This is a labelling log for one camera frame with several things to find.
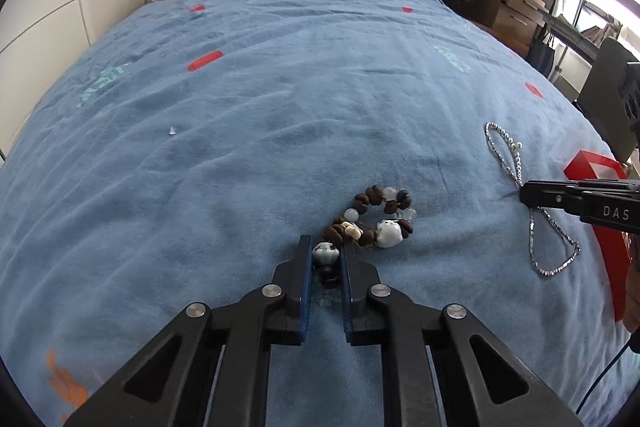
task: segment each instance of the hand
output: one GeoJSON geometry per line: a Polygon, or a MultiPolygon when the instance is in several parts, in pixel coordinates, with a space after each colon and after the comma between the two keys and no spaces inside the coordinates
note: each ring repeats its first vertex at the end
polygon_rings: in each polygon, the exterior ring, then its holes
{"type": "Polygon", "coordinates": [[[629,333],[635,333],[640,327],[640,271],[638,270],[638,240],[636,236],[631,239],[629,248],[631,266],[626,272],[626,301],[625,315],[622,323],[629,333]]]}

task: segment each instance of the open red box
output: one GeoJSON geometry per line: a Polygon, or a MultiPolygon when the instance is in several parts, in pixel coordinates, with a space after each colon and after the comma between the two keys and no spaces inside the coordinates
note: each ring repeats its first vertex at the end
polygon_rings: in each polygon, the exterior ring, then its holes
{"type": "MultiPolygon", "coordinates": [[[[611,158],[582,150],[566,166],[564,174],[573,181],[626,180],[625,171],[620,163],[611,158]]],[[[596,226],[593,227],[593,232],[600,245],[602,258],[609,275],[613,313],[617,322],[622,319],[625,312],[626,272],[631,264],[625,236],[622,232],[596,226]]]]}

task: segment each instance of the white wardrobe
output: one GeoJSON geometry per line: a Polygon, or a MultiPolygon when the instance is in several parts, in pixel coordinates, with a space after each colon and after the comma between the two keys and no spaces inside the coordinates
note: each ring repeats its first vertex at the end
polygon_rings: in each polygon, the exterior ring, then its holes
{"type": "Polygon", "coordinates": [[[0,10],[0,149],[76,58],[144,0],[7,0],[0,10]]]}

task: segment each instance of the blue bed sheet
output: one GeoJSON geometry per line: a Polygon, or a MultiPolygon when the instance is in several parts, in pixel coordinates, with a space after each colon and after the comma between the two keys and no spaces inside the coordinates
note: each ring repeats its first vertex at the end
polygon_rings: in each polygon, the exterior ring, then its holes
{"type": "MultiPolygon", "coordinates": [[[[542,76],[439,0],[144,6],[49,90],[0,169],[0,355],[59,426],[181,308],[269,281],[301,234],[380,183],[418,213],[411,238],[365,254],[383,281],[463,303],[575,408],[628,334],[576,217],[553,213],[582,246],[575,263],[551,279],[532,268],[487,121],[524,144],[526,180],[564,179],[580,149],[610,155],[542,76]]],[[[561,264],[567,246],[536,230],[542,266],[561,264]]],[[[585,425],[606,425],[639,374],[625,355],[585,425]]],[[[338,292],[316,282],[308,342],[273,351],[268,426],[382,426],[380,378],[377,349],[345,343],[338,292]]]]}

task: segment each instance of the orange print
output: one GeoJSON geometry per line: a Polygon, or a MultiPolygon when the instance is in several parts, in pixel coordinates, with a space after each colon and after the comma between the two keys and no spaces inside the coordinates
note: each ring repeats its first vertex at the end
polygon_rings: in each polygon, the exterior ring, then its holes
{"type": "MultiPolygon", "coordinates": [[[[49,377],[49,385],[75,411],[89,398],[86,387],[77,383],[67,368],[56,365],[56,355],[53,349],[47,354],[47,365],[53,373],[53,377],[49,377]]],[[[61,418],[64,423],[68,416],[63,414],[61,418]]]]}

